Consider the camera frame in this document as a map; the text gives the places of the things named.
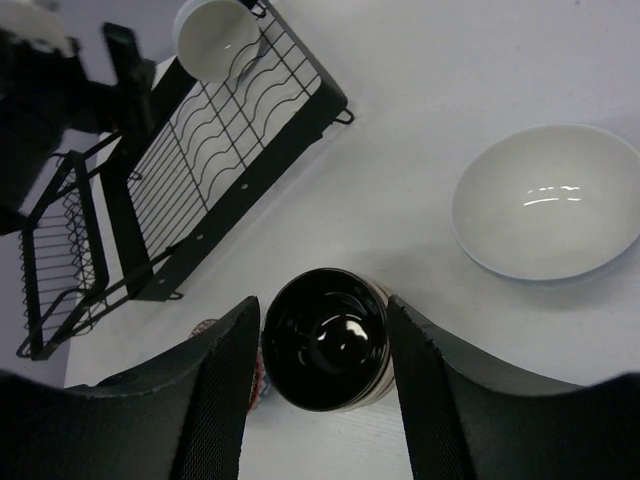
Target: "rack leg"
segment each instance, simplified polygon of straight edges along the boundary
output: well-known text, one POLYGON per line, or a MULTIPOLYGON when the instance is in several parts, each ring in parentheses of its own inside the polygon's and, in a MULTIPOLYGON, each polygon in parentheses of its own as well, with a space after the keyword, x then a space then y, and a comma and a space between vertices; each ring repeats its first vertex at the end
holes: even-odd
POLYGON ((334 122, 341 123, 342 125, 351 125, 353 121, 356 119, 356 116, 348 108, 345 108, 342 113, 347 115, 347 118, 346 119, 336 118, 334 122))
POLYGON ((259 3, 256 3, 255 7, 253 7, 252 13, 256 18, 264 18, 267 16, 267 9, 264 8, 262 5, 260 5, 259 3))

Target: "white table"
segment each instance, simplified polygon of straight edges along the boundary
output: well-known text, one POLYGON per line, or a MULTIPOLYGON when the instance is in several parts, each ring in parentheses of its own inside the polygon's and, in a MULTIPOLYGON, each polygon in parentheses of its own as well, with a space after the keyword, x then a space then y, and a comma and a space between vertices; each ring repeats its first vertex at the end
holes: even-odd
MULTIPOLYGON (((589 123, 640 147, 637 1, 277 7, 343 87, 357 121, 332 127, 300 158, 183 285, 181 302, 130 302, 72 340, 67 384, 151 358, 247 295, 265 308, 319 266, 370 275, 452 333, 540 374, 589 384, 640 368, 637 249, 593 283, 532 290, 474 265, 448 221, 465 166, 516 130, 589 123)), ((411 478, 396 394, 346 414, 267 399, 248 419, 240 478, 301 476, 411 478)))

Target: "dish rack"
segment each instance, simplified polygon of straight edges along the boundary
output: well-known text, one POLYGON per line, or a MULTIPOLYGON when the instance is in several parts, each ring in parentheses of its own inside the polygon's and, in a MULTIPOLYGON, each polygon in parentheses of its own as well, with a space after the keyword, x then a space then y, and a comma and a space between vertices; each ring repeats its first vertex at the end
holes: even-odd
POLYGON ((103 181, 125 274, 179 244, 133 286, 136 299, 179 298, 176 289, 300 154, 333 122, 353 121, 344 93, 271 4, 248 6, 261 30, 257 58, 222 84, 195 81, 174 60, 156 88, 165 91, 159 128, 145 144, 118 145, 108 161, 127 178, 103 181))
POLYGON ((56 173, 20 233, 29 332, 18 349, 20 357, 48 358, 62 342, 90 332, 131 298, 123 287, 134 277, 109 285, 90 185, 97 172, 88 172, 85 165, 95 151, 56 154, 56 173))
POLYGON ((243 3, 261 35, 240 76, 207 84, 174 60, 151 93, 151 135, 113 134, 85 153, 58 155, 21 234, 29 333, 19 356, 48 358, 130 299, 180 299, 178 287, 302 152, 332 123, 354 120, 342 90, 273 6, 243 3), (86 160, 115 140, 88 172, 86 160), (122 270, 116 282, 93 177, 122 270))

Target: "bowl rim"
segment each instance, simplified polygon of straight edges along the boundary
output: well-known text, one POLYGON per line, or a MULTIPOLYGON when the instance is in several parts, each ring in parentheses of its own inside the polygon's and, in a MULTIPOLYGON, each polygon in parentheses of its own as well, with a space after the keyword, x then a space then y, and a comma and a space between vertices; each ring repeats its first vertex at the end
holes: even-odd
MULTIPOLYGON (((232 78, 235 78, 236 76, 232 75, 232 72, 229 71, 227 72, 226 76, 224 78, 222 78, 221 76, 214 76, 211 74, 208 75, 194 75, 192 72, 195 72, 195 70, 192 68, 192 65, 184 65, 182 63, 182 60, 180 59, 180 38, 182 36, 183 33, 183 26, 184 24, 187 22, 187 20, 193 16, 194 14, 197 13, 198 10, 203 9, 203 8, 208 8, 208 7, 212 7, 215 5, 220 6, 221 4, 226 4, 226 5, 233 5, 233 7, 238 11, 242 11, 242 15, 246 18, 246 19, 251 19, 251 24, 252 24, 252 37, 255 37, 255 39, 251 42, 248 43, 247 45, 245 45, 244 47, 242 47, 242 49, 240 50, 240 52, 238 52, 238 55, 245 49, 247 49, 247 53, 248 52, 253 52, 254 54, 252 54, 252 57, 255 57, 258 55, 258 52, 260 50, 260 37, 262 35, 262 32, 260 30, 260 26, 258 25, 258 22, 256 21, 257 19, 254 17, 253 13, 251 13, 251 10, 249 8, 247 8, 240 0, 187 0, 178 10, 178 13, 176 14, 176 16, 174 17, 173 20, 173 29, 172 29, 172 37, 173 37, 173 48, 175 50, 175 54, 176 54, 176 58, 178 59, 178 61, 180 62, 180 64, 182 65, 182 67, 187 71, 187 73, 189 73, 189 75, 191 75, 192 77, 196 78, 196 80, 200 80, 203 82, 209 82, 209 83, 221 83, 223 81, 226 80, 230 80, 232 78)), ((233 62, 236 61, 236 58, 234 58, 232 60, 231 65, 229 66, 229 69, 232 69, 233 67, 233 62)))
POLYGON ((370 280, 363 278, 353 272, 350 272, 348 270, 344 270, 341 268, 335 268, 335 267, 321 267, 321 268, 315 268, 312 270, 309 270, 307 272, 304 272, 298 276, 296 276, 293 280, 289 281, 284 287, 282 287, 280 289, 280 291, 276 294, 276 296, 274 297, 273 301, 271 302, 271 304, 269 305, 269 308, 267 309, 267 313, 265 316, 265 321, 264 321, 264 327, 263 327, 263 332, 262 332, 262 336, 261 336, 261 349, 262 349, 262 361, 264 364, 264 368, 267 372, 267 374, 269 375, 269 379, 271 380, 271 385, 278 391, 278 393, 280 393, 280 395, 282 395, 282 397, 287 400, 289 403, 291 403, 292 405, 301 408, 303 410, 307 410, 310 412, 337 412, 337 411, 348 411, 351 410, 352 408, 357 408, 359 406, 365 406, 368 403, 363 402, 364 399, 366 399, 367 395, 369 395, 371 393, 371 391, 378 385, 379 382, 381 382, 384 378, 384 373, 386 372, 386 370, 389 367, 389 364, 392 364, 392 359, 391 359, 391 349, 389 346, 389 337, 387 335, 386 338, 386 342, 385 342, 385 347, 384 347, 384 354, 383 354, 383 358, 382 361, 380 362, 380 365, 378 366, 375 375, 373 375, 373 378, 371 378, 371 380, 367 383, 367 385, 357 394, 355 395, 352 399, 350 399, 349 401, 340 404, 340 405, 335 405, 332 407, 328 407, 328 408, 310 408, 304 404, 301 404, 299 401, 291 398, 291 396, 286 393, 283 392, 283 390, 280 388, 280 381, 277 379, 277 376, 274 377, 274 375, 272 375, 270 373, 270 371, 272 371, 272 367, 269 366, 270 360, 268 359, 268 352, 269 348, 266 345, 266 336, 264 335, 265 330, 266 330, 266 326, 267 326, 267 322, 269 319, 269 314, 272 312, 272 307, 273 305, 276 304, 276 301, 278 299, 280 299, 282 297, 282 295, 284 293, 287 292, 287 290, 289 289, 289 287, 291 287, 291 285, 293 285, 294 283, 297 283, 298 281, 300 281, 303 278, 307 278, 309 276, 313 276, 313 275, 317 275, 317 274, 322 274, 322 273, 338 273, 341 275, 344 275, 346 277, 349 277, 351 280, 355 280, 358 284, 360 284, 361 286, 365 287, 367 289, 367 291, 369 292, 369 294, 371 295, 371 297, 375 300, 377 307, 379 308, 380 312, 381 312, 381 321, 383 322, 384 325, 386 325, 387 323, 387 305, 385 304, 385 302, 383 301, 383 299, 380 296, 380 293, 374 288, 373 285, 371 285, 370 280))
POLYGON ((636 235, 633 237, 633 239, 627 244, 625 245, 622 249, 620 249, 619 251, 617 251, 611 258, 609 258, 608 260, 594 266, 591 267, 587 270, 583 270, 581 272, 577 272, 571 275, 562 275, 562 276, 546 276, 546 277, 535 277, 535 276, 523 276, 523 275, 514 275, 513 273, 505 273, 503 271, 500 271, 496 268, 493 268, 491 266, 489 266, 488 264, 480 261, 480 259, 476 258, 476 256, 472 255, 471 252, 468 250, 468 248, 465 246, 464 242, 460 239, 460 235, 458 234, 458 231, 456 230, 455 227, 455 222, 454 222, 454 215, 453 215, 453 209, 454 209, 454 205, 455 205, 455 197, 456 197, 456 193, 458 192, 458 188, 460 186, 460 183, 462 182, 462 180, 464 179, 465 175, 467 174, 467 172, 470 170, 470 168, 481 158, 483 157, 485 154, 487 154, 490 150, 492 150, 493 148, 496 148, 497 146, 499 146, 500 144, 502 144, 504 141, 511 139, 512 137, 515 137, 517 135, 522 135, 522 134, 527 134, 527 133, 531 133, 533 131, 539 131, 539 130, 552 130, 552 129, 557 129, 557 128, 574 128, 576 130, 590 130, 592 132, 598 133, 598 134, 602 134, 606 137, 609 137, 611 140, 614 140, 615 142, 619 143, 620 145, 625 146, 626 148, 628 148, 630 150, 630 152, 632 152, 635 157, 636 160, 638 162, 638 168, 640 170, 640 151, 638 151, 638 149, 636 147, 634 147, 631 143, 629 143, 628 141, 626 141, 624 138, 616 135, 615 133, 609 131, 609 130, 605 130, 604 128, 601 127, 596 127, 593 125, 588 125, 588 124, 584 124, 584 123, 549 123, 549 124, 539 124, 539 125, 534 125, 531 127, 527 127, 524 128, 522 130, 518 130, 517 132, 511 133, 509 135, 506 135, 502 138, 500 138, 500 140, 497 140, 496 142, 492 143, 491 145, 489 145, 486 149, 484 149, 479 155, 477 155, 472 161, 471 163, 469 163, 469 165, 467 165, 464 169, 464 171, 462 172, 462 174, 460 175, 460 177, 458 178, 458 181, 456 182, 456 186, 454 187, 453 190, 453 194, 451 195, 451 199, 449 201, 449 226, 453 232, 453 236, 456 239, 456 242, 458 243, 458 245, 460 246, 460 248, 464 251, 464 253, 476 264, 478 264, 479 266, 481 266, 482 268, 486 269, 489 272, 492 273, 496 273, 502 277, 505 278, 509 278, 512 280, 520 280, 520 281, 524 281, 524 282, 532 282, 532 283, 543 283, 543 282, 558 282, 558 281, 562 281, 562 280, 575 280, 578 279, 580 277, 583 277, 584 275, 587 275, 589 273, 595 272, 596 270, 604 267, 605 265, 609 264, 610 262, 612 262, 613 260, 615 260, 616 258, 618 258, 619 256, 621 256, 622 254, 624 254, 627 250, 629 250, 629 248, 631 248, 633 246, 633 244, 638 240, 638 238, 640 238, 640 222, 639 222, 639 228, 638 228, 638 232, 636 233, 636 235))

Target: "white bowl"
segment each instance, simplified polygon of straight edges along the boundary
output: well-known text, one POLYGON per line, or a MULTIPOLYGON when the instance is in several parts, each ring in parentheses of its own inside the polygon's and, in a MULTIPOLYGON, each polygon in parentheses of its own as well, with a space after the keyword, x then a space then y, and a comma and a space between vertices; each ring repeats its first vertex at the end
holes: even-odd
POLYGON ((451 224, 464 251, 498 274, 535 281, 585 274, 640 235, 640 154, 586 125, 518 132, 464 172, 451 224))
POLYGON ((178 60, 205 82, 222 83, 247 70, 259 40, 253 14, 237 0, 188 0, 173 22, 178 60))

